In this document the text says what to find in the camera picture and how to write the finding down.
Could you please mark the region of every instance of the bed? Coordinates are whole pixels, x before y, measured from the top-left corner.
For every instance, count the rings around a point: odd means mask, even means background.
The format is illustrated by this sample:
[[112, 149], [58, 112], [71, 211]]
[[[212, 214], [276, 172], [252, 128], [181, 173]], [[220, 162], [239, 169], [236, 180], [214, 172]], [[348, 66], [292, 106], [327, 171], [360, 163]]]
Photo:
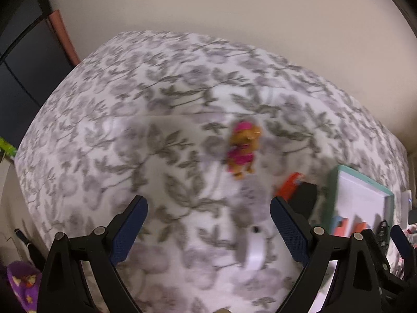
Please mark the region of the bed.
[[[238, 121], [262, 129], [255, 173], [243, 180], [225, 164]], [[318, 185], [310, 221], [319, 224], [337, 164], [389, 188], [400, 221], [406, 151], [357, 100], [265, 50], [154, 31], [120, 33], [85, 58], [43, 105], [16, 158], [47, 246], [58, 231], [89, 234], [136, 194], [147, 198], [148, 217], [118, 271], [154, 313], [275, 312], [301, 270], [268, 212], [275, 187], [304, 173]], [[267, 255], [248, 273], [235, 259], [235, 233], [252, 224], [262, 227]]]

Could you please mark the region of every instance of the purple fabric with stars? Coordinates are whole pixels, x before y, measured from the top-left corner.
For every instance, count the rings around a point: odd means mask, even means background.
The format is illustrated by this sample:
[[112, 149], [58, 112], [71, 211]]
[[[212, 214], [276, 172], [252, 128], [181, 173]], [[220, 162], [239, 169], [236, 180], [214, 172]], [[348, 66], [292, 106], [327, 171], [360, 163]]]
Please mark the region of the purple fabric with stars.
[[42, 273], [28, 262], [14, 261], [7, 266], [12, 289], [27, 312], [36, 312]]

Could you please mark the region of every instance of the orange item in box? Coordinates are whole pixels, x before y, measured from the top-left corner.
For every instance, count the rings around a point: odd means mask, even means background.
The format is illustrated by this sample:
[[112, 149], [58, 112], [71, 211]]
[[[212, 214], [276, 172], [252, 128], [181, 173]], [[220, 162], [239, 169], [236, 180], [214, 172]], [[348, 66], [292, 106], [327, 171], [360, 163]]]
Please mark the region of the orange item in box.
[[336, 228], [334, 229], [332, 235], [336, 235], [337, 237], [344, 237], [347, 228], [347, 222], [347, 218], [342, 218], [342, 220], [339, 221]]
[[352, 230], [351, 235], [352, 235], [353, 233], [360, 233], [360, 232], [362, 232], [363, 230], [366, 230], [367, 228], [368, 228], [368, 224], [367, 224], [366, 222], [360, 222], [360, 223], [357, 223], [357, 224], [353, 227], [353, 230]]
[[275, 193], [275, 196], [281, 196], [286, 202], [291, 198], [295, 190], [304, 181], [304, 174], [295, 172], [285, 180], [281, 188]]

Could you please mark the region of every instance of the pink toy figure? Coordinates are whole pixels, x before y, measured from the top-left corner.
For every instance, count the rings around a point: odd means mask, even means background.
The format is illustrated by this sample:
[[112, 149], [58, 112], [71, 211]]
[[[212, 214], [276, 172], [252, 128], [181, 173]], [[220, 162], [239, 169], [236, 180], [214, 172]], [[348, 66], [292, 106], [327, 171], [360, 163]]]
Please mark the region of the pink toy figure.
[[230, 145], [232, 149], [227, 153], [227, 165], [236, 180], [244, 177], [243, 170], [246, 166], [248, 173], [253, 173], [253, 151], [259, 149], [259, 137], [261, 129], [249, 121], [242, 121], [234, 128]]

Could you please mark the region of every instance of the cream wall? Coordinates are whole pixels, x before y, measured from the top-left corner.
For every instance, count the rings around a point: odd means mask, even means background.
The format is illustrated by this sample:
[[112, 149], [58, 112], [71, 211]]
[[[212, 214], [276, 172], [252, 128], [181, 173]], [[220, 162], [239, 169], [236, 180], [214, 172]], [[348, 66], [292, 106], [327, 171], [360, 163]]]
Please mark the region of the cream wall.
[[20, 190], [14, 165], [6, 159], [0, 162], [0, 261], [9, 264], [15, 260], [29, 261], [28, 249], [13, 230], [20, 228], [34, 245], [47, 255], [48, 250], [29, 214]]
[[81, 58], [118, 32], [199, 32], [281, 54], [417, 146], [417, 39], [391, 0], [51, 0]]

